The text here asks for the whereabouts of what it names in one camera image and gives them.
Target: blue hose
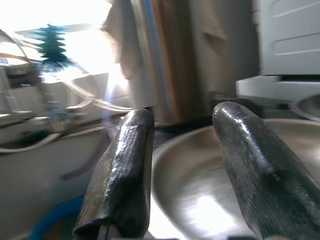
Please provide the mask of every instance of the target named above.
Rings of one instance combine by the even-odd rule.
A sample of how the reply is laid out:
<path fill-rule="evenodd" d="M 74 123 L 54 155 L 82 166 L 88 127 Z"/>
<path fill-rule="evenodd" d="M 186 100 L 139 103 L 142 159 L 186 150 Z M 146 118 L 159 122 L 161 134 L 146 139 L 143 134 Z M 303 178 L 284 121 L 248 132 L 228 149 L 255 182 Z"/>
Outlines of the blue hose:
<path fill-rule="evenodd" d="M 28 240 L 41 240 L 60 219 L 66 216 L 77 216 L 80 212 L 83 196 L 66 201 L 48 212 L 34 227 Z"/>

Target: metal bowl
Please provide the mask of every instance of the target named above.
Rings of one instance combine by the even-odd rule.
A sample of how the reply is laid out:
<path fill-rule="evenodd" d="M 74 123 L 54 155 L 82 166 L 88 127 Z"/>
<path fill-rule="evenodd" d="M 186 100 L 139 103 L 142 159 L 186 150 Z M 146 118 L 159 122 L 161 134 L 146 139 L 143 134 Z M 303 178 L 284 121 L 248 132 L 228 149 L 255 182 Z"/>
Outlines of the metal bowl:
<path fill-rule="evenodd" d="M 266 122 L 320 180 L 320 123 Z M 243 220 L 212 126 L 179 136 L 154 153 L 149 231 L 158 239 L 254 236 Z"/>
<path fill-rule="evenodd" d="M 320 94 L 296 101 L 290 108 L 303 118 L 320 122 Z"/>

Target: white cabinet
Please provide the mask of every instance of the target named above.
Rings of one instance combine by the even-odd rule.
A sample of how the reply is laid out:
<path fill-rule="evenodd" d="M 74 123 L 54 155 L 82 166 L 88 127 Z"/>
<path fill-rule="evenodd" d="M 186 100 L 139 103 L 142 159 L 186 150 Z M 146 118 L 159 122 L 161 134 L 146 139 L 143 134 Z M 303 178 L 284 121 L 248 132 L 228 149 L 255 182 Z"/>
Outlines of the white cabinet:
<path fill-rule="evenodd" d="M 260 0 L 262 75 L 320 74 L 320 0 Z"/>

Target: stainless steel bowl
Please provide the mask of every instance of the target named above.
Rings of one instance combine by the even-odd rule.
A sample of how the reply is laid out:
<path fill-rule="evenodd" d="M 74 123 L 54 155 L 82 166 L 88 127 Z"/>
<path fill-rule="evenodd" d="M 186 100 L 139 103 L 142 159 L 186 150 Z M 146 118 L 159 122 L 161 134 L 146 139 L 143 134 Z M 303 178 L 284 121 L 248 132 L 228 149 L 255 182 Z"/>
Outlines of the stainless steel bowl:
<path fill-rule="evenodd" d="M 320 122 L 320 94 L 296 101 L 290 108 L 303 118 Z"/>
<path fill-rule="evenodd" d="M 320 123 L 266 122 L 320 180 Z M 149 231 L 159 239 L 254 236 L 241 215 L 213 127 L 179 136 L 154 153 Z"/>

